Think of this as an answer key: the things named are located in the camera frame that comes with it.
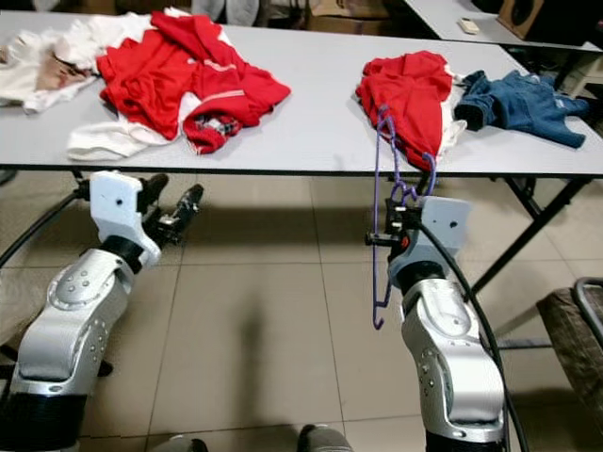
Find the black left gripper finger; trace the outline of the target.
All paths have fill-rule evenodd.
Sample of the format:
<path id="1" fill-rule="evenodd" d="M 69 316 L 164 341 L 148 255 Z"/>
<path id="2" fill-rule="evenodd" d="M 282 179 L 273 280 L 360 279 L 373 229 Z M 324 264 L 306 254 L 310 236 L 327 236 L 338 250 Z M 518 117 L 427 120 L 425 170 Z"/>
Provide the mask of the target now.
<path id="1" fill-rule="evenodd" d="M 202 206 L 205 188 L 194 184 L 181 195 L 177 203 L 177 228 L 186 229 L 192 220 L 197 217 Z"/>

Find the purple plastic hanger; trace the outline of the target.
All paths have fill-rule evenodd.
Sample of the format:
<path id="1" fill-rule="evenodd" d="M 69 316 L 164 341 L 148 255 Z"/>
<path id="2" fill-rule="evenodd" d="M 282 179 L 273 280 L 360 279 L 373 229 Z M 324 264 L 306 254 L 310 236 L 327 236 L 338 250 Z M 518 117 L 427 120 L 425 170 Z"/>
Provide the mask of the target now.
<path id="1" fill-rule="evenodd" d="M 401 153 L 398 146 L 395 115 L 393 115 L 388 104 L 382 104 L 378 107 L 374 128 L 373 207 L 370 208 L 373 229 L 367 233 L 365 242 L 373 249 L 371 250 L 371 263 L 376 266 L 378 264 L 378 247 L 380 247 L 381 238 L 384 238 L 383 233 L 381 233 L 381 202 L 383 200 L 399 200 L 406 206 L 409 200 L 417 202 L 419 195 L 430 195 L 435 189 L 436 181 L 438 181 L 438 172 L 434 172 L 438 162 L 436 162 L 434 156 L 423 156 L 423 159 L 432 168 L 421 171 L 421 178 L 419 178 L 417 186 L 406 184 L 400 171 L 403 153 Z M 381 170 L 383 169 L 383 165 L 381 165 L 381 146 L 383 145 L 389 146 L 389 155 L 393 158 L 393 171 L 391 172 L 393 185 L 386 198 L 381 197 L 381 181 L 383 180 L 381 178 Z"/>

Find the red garment white stripes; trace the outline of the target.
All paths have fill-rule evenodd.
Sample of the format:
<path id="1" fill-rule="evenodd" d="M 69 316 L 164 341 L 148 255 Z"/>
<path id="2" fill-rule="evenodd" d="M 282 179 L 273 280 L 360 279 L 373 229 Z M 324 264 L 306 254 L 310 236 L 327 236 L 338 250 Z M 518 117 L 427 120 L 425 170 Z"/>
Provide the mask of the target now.
<path id="1" fill-rule="evenodd" d="M 193 151 L 216 153 L 242 129 L 257 126 L 290 94 L 267 70 L 246 61 L 224 27 L 205 14 L 152 13 L 151 25 L 185 53 L 181 130 Z"/>

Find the white cloth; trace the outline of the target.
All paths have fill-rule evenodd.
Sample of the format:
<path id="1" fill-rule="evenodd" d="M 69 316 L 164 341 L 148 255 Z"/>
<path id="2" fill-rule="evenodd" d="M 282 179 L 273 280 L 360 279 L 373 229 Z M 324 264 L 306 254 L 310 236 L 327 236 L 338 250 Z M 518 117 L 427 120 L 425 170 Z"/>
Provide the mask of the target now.
<path id="1" fill-rule="evenodd" d="M 455 103 L 440 104 L 441 137 L 438 151 L 436 151 L 436 160 L 443 159 L 452 147 L 458 143 L 458 138 L 468 128 L 468 123 L 464 120 L 456 120 Z"/>

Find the plain red garment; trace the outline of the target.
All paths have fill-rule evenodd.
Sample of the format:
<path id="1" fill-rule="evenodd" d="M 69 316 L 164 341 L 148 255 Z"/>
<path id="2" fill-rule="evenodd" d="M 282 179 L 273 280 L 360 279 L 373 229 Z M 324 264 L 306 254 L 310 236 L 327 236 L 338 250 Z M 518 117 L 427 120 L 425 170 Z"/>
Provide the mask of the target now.
<path id="1" fill-rule="evenodd" d="M 354 94 L 371 124 L 378 107 L 388 104 L 398 133 L 399 150 L 411 167 L 430 170 L 423 156 L 438 152 L 440 104 L 455 103 L 456 76 L 447 60 L 430 51 L 375 57 L 362 71 Z"/>
<path id="2" fill-rule="evenodd" d="M 161 137 L 178 137 L 178 111 L 194 73 L 185 49 L 150 29 L 107 48 L 96 68 L 105 81 L 102 99 L 118 113 Z"/>

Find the grey table black legs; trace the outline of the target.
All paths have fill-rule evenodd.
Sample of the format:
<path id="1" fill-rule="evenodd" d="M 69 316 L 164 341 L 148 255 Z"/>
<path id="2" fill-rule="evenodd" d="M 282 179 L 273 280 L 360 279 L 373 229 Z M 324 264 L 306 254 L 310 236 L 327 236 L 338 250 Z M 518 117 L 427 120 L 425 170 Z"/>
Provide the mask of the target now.
<path id="1" fill-rule="evenodd" d="M 107 121 L 99 86 L 71 102 L 26 115 L 5 108 L 0 115 L 0 167 L 4 170 L 125 170 L 195 175 L 369 176 L 376 159 L 376 133 L 353 98 L 362 70 L 374 57 L 417 51 L 443 56 L 456 73 L 490 76 L 516 72 L 518 64 L 496 44 L 357 36 L 227 26 L 225 34 L 250 63 L 289 86 L 290 95 L 259 126 L 241 132 L 222 150 L 196 154 L 188 143 L 150 148 L 117 162 L 74 162 L 66 142 L 79 126 Z M 488 268 L 495 276 L 530 239 L 594 180 L 603 180 L 603 137 L 584 121 L 569 123 L 586 135 L 569 148 L 538 137 L 490 128 L 469 133 L 436 167 L 439 178 L 560 178 L 565 187 L 544 208 L 525 202 L 529 228 Z"/>

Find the blue denim garment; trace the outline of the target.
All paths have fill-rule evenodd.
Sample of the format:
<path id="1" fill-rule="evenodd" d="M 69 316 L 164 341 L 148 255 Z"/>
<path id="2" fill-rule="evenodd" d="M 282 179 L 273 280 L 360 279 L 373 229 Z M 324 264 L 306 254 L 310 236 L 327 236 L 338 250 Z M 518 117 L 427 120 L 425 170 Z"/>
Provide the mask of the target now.
<path id="1" fill-rule="evenodd" d="M 537 73 L 511 72 L 490 79 L 474 72 L 464 78 L 464 95 L 453 107 L 453 118 L 464 121 L 471 132 L 490 125 L 580 148 L 586 135 L 570 130 L 567 118 L 585 117 L 590 109 L 587 100 L 561 94 Z"/>

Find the grey oval cushion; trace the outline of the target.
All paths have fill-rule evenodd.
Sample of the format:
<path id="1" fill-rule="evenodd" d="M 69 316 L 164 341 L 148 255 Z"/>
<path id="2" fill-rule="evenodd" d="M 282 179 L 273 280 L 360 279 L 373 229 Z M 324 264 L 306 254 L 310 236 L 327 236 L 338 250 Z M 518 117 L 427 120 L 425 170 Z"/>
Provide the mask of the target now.
<path id="1" fill-rule="evenodd" d="M 225 0 L 225 22 L 253 26 L 260 12 L 260 0 Z"/>
<path id="2" fill-rule="evenodd" d="M 194 16 L 207 16 L 216 24 L 227 22 L 227 0 L 192 0 Z"/>

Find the cream garment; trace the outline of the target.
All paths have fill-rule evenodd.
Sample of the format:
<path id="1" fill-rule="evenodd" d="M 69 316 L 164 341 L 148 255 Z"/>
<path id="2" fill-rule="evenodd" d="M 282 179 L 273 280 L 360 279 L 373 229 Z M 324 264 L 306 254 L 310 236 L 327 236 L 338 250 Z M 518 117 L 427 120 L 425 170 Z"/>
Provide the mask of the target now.
<path id="1" fill-rule="evenodd" d="M 157 12 L 190 14 L 176 8 Z M 145 31 L 155 29 L 151 18 L 152 14 L 135 13 L 93 16 L 77 19 L 65 30 L 23 30 L 13 35 L 3 46 L 0 98 L 31 112 L 73 99 L 82 87 L 104 79 L 96 59 L 107 48 L 126 39 L 139 40 Z"/>

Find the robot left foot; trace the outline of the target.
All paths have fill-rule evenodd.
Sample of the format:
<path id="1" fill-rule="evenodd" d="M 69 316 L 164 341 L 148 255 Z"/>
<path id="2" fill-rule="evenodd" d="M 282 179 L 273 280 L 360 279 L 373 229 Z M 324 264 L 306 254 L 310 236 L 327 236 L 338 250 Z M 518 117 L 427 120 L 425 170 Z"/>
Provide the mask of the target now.
<path id="1" fill-rule="evenodd" d="M 176 434 L 148 444 L 146 452 L 210 452 L 210 449 L 197 435 Z"/>

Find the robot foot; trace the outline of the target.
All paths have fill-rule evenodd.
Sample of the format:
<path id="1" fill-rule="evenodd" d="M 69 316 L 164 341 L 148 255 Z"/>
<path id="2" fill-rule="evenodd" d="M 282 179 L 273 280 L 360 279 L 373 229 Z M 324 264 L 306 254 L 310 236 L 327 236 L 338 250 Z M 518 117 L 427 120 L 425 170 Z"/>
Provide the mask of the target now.
<path id="1" fill-rule="evenodd" d="M 210 452 L 210 449 L 197 435 L 176 434 L 148 444 L 146 452 Z"/>
<path id="2" fill-rule="evenodd" d="M 328 425 L 305 425 L 299 431 L 296 452 L 354 452 L 341 431 Z"/>

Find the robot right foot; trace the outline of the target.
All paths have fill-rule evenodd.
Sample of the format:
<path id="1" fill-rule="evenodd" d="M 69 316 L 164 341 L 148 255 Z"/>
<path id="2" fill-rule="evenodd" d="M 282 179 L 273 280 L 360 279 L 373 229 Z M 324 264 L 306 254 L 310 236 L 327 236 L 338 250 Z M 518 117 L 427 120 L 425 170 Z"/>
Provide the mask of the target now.
<path id="1" fill-rule="evenodd" d="M 296 452 L 354 452 L 341 431 L 328 425 L 305 425 L 299 431 Z"/>

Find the white table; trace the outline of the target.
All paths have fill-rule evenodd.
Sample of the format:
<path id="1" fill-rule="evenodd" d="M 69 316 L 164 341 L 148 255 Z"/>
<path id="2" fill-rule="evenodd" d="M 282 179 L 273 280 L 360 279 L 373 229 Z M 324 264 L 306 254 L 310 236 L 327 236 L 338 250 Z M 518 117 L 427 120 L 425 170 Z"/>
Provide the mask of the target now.
<path id="1" fill-rule="evenodd" d="M 520 40 L 512 31 L 497 21 L 495 13 L 482 12 L 471 0 L 404 0 L 427 26 L 445 41 L 466 41 L 500 44 L 500 46 L 529 46 L 554 49 L 574 49 L 589 53 L 603 53 L 595 44 L 586 42 L 580 46 L 538 41 Z M 460 22 L 469 19 L 479 28 L 477 34 L 465 33 Z"/>

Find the cardboard box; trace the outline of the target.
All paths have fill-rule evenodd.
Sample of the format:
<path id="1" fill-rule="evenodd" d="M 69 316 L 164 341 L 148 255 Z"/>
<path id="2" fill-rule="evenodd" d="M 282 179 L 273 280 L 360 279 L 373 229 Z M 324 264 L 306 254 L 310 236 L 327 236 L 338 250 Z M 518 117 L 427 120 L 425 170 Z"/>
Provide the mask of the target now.
<path id="1" fill-rule="evenodd" d="M 387 19 L 383 0 L 306 0 L 313 16 L 349 19 Z"/>

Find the wooden speaker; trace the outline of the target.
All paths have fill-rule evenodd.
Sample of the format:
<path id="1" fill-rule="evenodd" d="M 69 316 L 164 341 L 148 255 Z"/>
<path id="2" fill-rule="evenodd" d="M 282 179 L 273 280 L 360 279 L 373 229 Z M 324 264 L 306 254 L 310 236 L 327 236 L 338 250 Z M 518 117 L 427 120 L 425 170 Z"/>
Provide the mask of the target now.
<path id="1" fill-rule="evenodd" d="M 497 21 L 517 38 L 534 41 L 535 22 L 545 0 L 501 0 Z"/>

